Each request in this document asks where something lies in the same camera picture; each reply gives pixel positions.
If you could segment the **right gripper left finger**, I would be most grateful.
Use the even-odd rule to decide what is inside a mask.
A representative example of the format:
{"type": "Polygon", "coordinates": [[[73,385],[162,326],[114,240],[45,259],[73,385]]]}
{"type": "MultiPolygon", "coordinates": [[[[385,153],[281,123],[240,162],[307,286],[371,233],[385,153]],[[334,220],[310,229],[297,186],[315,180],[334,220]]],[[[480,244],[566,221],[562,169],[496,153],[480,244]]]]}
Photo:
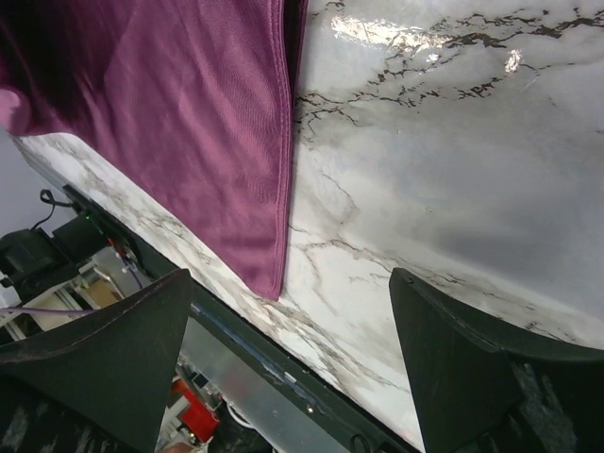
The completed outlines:
{"type": "Polygon", "coordinates": [[[4,452],[152,452],[193,301],[176,270],[1,348],[4,452]]]}

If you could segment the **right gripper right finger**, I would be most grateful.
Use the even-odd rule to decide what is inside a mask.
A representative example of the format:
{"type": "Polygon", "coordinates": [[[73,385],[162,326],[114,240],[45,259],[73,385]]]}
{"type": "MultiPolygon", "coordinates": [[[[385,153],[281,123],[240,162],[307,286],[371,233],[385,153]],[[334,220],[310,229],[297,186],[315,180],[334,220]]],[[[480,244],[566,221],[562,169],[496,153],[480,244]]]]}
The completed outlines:
{"type": "Polygon", "coordinates": [[[427,452],[602,451],[602,351],[516,327],[402,268],[389,290],[427,452]]]}

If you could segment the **purple cloth napkin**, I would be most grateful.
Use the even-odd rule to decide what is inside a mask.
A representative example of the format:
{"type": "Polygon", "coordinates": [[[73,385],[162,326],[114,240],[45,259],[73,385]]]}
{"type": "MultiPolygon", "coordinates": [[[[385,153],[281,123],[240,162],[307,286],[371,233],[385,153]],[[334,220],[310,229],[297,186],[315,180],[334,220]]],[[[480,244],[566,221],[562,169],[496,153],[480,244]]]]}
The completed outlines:
{"type": "Polygon", "coordinates": [[[69,133],[279,297],[304,1],[5,1],[1,124],[69,133]]]}

